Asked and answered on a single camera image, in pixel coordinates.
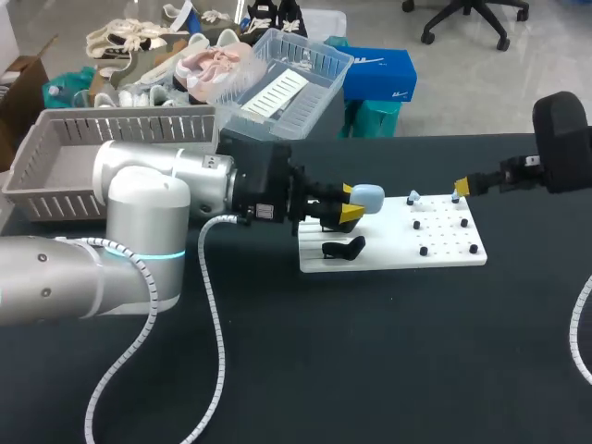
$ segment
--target cardboard box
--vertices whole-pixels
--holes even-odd
[[[417,73],[407,51],[353,46],[337,49],[354,57],[343,82],[346,100],[411,102]]]
[[[0,171],[10,169],[20,141],[43,111],[41,87],[49,81],[39,55],[22,55],[8,70],[20,70],[20,76],[0,101]]]

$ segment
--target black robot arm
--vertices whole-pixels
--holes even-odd
[[[549,192],[592,188],[592,128],[586,111],[571,92],[536,102],[533,110],[538,155],[506,159],[492,173],[473,173],[455,182],[462,195],[478,196],[498,186],[501,192],[537,186]]]

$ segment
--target white pegboard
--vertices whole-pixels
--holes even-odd
[[[468,220],[463,228],[461,221]],[[414,229],[413,222],[420,222]],[[349,243],[364,236],[366,246],[353,261],[325,259],[324,242]],[[475,244],[477,253],[469,253]],[[427,256],[419,253],[427,247]],[[413,205],[405,197],[388,197],[382,210],[366,215],[349,234],[323,232],[318,219],[307,217],[298,228],[300,269],[304,273],[390,270],[440,266],[484,265],[487,253],[464,198],[458,203],[450,195],[422,196]]]

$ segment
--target plastic bag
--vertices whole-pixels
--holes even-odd
[[[76,94],[91,87],[95,72],[94,68],[85,67],[80,72],[67,72],[45,83],[43,86],[45,107],[75,107]]]

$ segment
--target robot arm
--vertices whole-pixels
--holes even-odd
[[[492,173],[470,174],[455,182],[456,191],[478,196],[494,186],[501,192],[537,186],[553,193],[592,188],[592,130],[578,98],[558,92],[539,100],[533,124],[538,155],[506,159]]]
[[[159,311],[180,297],[190,217],[234,214],[245,224],[289,220],[295,235],[299,222],[313,216],[327,228],[349,232],[364,213],[379,211],[384,199],[379,187],[310,181],[303,167],[290,164],[284,145],[247,173],[229,156],[111,141],[96,156],[92,186],[108,209],[105,238],[146,263],[158,288]],[[0,238],[0,269],[0,325],[148,314],[142,273],[113,248]]]

